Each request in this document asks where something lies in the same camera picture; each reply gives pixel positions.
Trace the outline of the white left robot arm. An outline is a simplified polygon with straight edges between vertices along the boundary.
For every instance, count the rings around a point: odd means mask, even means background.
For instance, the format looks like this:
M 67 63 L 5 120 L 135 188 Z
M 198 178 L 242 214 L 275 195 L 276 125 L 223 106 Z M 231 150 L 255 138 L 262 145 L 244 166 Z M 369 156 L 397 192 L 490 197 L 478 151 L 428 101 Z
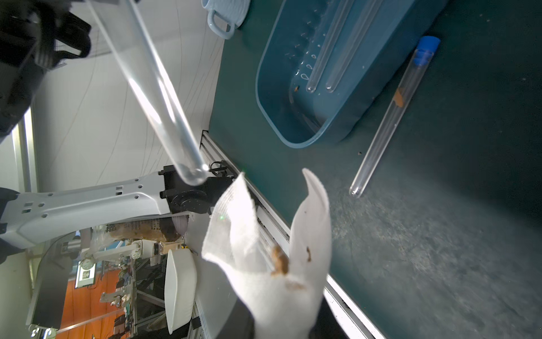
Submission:
M 1 254 L 146 216 L 208 213 L 232 183 L 208 166 L 135 1 L 89 1 L 104 39 L 172 164 L 116 184 L 49 193 L 1 189 Z M 1 136 L 23 120 L 45 74 L 89 55 L 90 25 L 69 1 L 1 3 Z

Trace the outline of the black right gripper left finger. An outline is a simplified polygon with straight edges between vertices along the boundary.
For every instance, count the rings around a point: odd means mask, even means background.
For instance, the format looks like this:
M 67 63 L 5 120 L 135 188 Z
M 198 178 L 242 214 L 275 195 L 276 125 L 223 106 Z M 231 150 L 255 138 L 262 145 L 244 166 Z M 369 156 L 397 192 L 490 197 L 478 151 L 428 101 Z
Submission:
M 254 319 L 246 305 L 238 299 L 217 339 L 253 339 Z

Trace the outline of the clear test tube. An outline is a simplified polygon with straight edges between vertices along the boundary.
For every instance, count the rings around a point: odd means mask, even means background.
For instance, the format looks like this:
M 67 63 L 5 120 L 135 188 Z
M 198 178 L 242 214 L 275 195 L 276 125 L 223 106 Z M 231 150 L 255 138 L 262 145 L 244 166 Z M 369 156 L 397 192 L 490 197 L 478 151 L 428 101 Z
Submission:
M 420 39 L 349 188 L 351 196 L 359 198 L 365 192 L 440 44 L 441 40 L 434 36 L 426 35 Z
M 335 48 L 353 3 L 354 0 L 342 0 L 337 6 L 337 11 L 335 12 L 329 30 L 325 35 L 325 41 L 322 45 L 320 54 L 316 59 L 313 72 L 306 86 L 306 90 L 309 93 L 314 93 L 320 83 L 320 79 L 322 78 L 323 72 L 327 66 L 327 63 L 329 62 L 330 56 Z

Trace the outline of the test tube with blue cap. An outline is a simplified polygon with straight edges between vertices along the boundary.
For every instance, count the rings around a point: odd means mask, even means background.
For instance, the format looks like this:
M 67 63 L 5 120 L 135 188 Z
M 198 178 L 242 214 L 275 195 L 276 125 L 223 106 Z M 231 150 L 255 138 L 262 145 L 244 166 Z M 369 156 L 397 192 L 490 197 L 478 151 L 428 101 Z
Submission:
M 135 1 L 86 4 L 180 178 L 202 185 L 208 166 Z

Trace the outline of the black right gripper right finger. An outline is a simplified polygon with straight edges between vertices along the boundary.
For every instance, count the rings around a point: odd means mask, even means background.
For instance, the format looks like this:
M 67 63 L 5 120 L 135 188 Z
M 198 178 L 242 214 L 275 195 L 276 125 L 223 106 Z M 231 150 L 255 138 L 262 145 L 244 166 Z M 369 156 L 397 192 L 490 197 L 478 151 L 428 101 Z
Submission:
M 348 339 L 325 298 L 321 302 L 316 324 L 311 329 L 311 339 Z

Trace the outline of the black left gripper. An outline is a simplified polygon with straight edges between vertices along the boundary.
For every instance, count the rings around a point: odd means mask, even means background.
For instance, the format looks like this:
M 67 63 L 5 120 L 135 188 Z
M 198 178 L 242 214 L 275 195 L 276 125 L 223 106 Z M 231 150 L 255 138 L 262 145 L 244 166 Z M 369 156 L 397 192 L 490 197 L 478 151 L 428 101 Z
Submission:
M 31 106 L 45 74 L 64 59 L 89 55 L 92 26 L 71 1 L 1 2 L 1 137 Z

